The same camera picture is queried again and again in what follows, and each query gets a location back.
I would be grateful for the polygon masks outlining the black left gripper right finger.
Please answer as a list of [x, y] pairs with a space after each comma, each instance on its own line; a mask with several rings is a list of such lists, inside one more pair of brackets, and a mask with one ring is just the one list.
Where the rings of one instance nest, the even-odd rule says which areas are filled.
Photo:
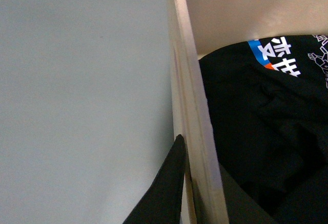
[[276, 223], [241, 189], [223, 166], [218, 188], [192, 178], [193, 207], [197, 223]]

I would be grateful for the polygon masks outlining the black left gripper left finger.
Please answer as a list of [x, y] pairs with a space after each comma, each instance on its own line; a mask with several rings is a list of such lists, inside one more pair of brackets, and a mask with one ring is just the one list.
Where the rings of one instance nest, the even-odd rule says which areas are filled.
[[124, 223], [180, 223], [185, 168], [186, 145], [179, 134], [151, 186]]

